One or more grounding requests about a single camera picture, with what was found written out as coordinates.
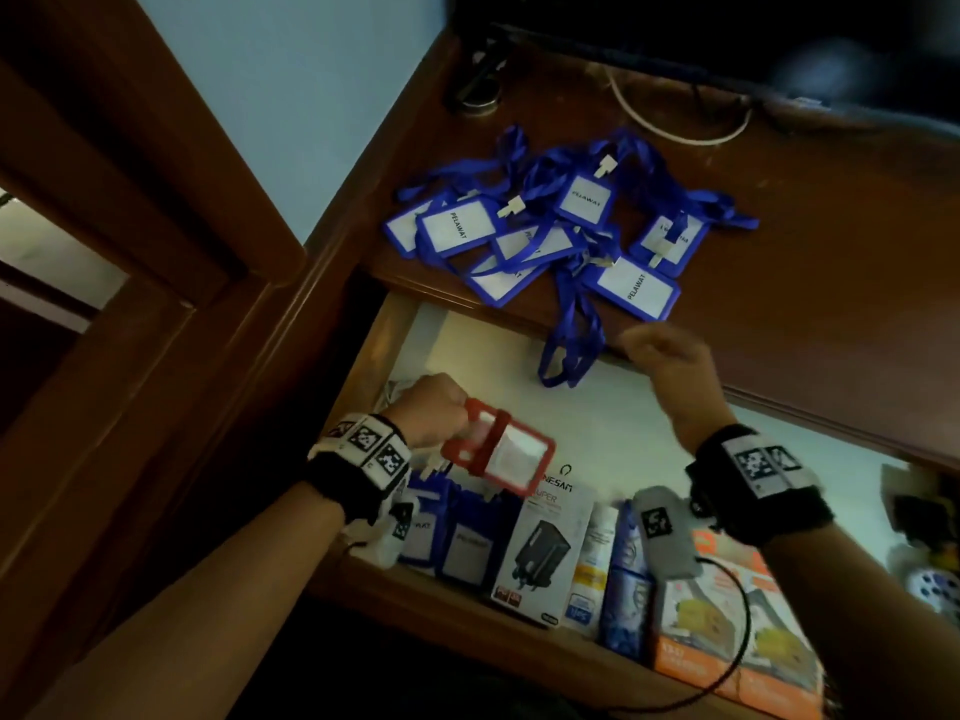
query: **wrist strap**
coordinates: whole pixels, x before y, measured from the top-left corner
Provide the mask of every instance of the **wrist strap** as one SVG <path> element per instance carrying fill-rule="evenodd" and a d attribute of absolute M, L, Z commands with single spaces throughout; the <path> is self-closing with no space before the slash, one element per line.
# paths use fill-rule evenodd
<path fill-rule="evenodd" d="M 707 439 L 686 473 L 693 493 L 741 544 L 762 546 L 774 536 L 834 521 L 816 474 L 786 447 L 743 424 Z"/>
<path fill-rule="evenodd" d="M 397 425 L 379 414 L 348 414 L 307 455 L 302 479 L 340 503 L 346 522 L 377 520 L 380 505 L 410 467 Z"/>

